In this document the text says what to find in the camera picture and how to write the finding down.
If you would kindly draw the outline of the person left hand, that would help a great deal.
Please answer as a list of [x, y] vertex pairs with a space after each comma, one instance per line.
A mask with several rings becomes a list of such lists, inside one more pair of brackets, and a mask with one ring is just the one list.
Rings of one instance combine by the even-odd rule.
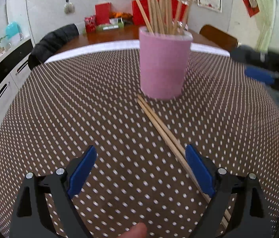
[[121, 234], [119, 238], [146, 238], [147, 234], [147, 226], [144, 223], [139, 222], [131, 227], [128, 231]]

